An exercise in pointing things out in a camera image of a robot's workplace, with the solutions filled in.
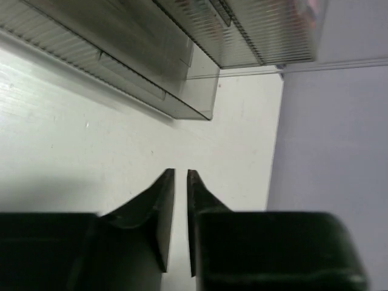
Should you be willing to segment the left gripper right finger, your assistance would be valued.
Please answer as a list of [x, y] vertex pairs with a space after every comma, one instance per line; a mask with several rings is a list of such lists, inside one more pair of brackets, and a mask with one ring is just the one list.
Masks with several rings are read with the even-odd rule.
[[197, 290], [367, 290], [352, 237], [327, 212], [233, 211], [187, 174], [190, 266]]

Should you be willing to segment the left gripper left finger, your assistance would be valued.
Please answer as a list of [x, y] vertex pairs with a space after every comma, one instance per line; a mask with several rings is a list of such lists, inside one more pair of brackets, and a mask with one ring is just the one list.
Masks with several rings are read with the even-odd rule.
[[175, 170], [99, 216], [1, 213], [2, 290], [159, 290], [168, 269]]

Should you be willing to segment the clear acrylic drawer organizer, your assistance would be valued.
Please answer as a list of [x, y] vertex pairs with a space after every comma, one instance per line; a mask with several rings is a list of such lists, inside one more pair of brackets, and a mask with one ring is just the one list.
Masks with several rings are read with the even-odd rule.
[[326, 1], [2, 1], [1, 31], [174, 119], [317, 58]]

